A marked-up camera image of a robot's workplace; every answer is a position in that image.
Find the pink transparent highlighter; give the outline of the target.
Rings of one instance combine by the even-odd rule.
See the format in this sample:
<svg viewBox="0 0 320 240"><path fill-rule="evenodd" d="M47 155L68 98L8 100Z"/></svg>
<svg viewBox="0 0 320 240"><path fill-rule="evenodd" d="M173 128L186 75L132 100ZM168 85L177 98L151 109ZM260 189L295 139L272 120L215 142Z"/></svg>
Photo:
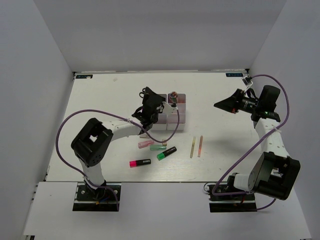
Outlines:
<svg viewBox="0 0 320 240"><path fill-rule="evenodd" d="M155 142L153 140L146 140L138 143L138 148L143 149L150 145L153 145Z"/></svg>

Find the green transparent highlighter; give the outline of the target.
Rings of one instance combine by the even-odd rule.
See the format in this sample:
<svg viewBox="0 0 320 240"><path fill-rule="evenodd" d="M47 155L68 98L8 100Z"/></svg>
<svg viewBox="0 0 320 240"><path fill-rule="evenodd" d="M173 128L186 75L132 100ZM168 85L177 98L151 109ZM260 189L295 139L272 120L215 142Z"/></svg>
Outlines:
<svg viewBox="0 0 320 240"><path fill-rule="evenodd" d="M164 145L152 144L149 146L151 151L165 151L167 149Z"/></svg>

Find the pink glue stick tube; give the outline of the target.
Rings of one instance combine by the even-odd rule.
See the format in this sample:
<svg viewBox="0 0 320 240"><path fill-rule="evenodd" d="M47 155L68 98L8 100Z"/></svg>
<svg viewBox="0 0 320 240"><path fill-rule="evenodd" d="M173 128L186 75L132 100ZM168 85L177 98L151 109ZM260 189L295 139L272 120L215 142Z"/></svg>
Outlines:
<svg viewBox="0 0 320 240"><path fill-rule="evenodd" d="M168 100L171 103L177 104L178 103L178 99L179 99L179 95L176 91L172 91L168 94Z"/></svg>

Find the yellow thin pen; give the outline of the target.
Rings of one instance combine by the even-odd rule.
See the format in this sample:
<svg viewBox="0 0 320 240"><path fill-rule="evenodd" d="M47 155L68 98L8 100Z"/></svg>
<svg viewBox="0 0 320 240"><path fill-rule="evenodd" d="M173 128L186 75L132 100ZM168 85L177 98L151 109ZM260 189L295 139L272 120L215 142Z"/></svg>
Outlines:
<svg viewBox="0 0 320 240"><path fill-rule="evenodd" d="M193 155L194 155L195 143L196 143L196 136L194 136L193 139L192 139L190 155L189 155L190 159L192 159Z"/></svg>

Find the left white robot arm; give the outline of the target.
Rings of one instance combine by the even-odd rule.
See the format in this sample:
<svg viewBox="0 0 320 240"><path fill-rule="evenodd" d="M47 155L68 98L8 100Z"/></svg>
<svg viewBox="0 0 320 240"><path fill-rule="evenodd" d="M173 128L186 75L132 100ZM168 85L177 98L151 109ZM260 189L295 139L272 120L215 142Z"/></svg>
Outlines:
<svg viewBox="0 0 320 240"><path fill-rule="evenodd" d="M71 142L71 148L79 159L85 174L85 183L89 186L88 193L99 200L105 196L106 181L102 174L100 162L105 156L112 141L138 136L150 130L163 112L166 98L156 94L149 87L142 89L142 106L131 115L139 123L126 120L101 122L91 118Z"/></svg>

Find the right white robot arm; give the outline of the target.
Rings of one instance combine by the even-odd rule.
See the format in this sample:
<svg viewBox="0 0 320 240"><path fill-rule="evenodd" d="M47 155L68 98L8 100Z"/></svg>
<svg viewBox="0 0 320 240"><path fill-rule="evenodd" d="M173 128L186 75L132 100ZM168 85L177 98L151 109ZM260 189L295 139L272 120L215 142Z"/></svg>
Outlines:
<svg viewBox="0 0 320 240"><path fill-rule="evenodd" d="M259 98L246 97L246 91L237 89L230 97L214 104L214 107L236 114L249 113L258 142L252 147L261 147L261 156L249 174L234 172L228 177L224 190L212 189L214 196L228 196L236 200L244 194L258 193L274 199L286 200L301 169L298 160L291 158L282 140L280 128L284 122L275 112L281 90L265 85Z"/></svg>

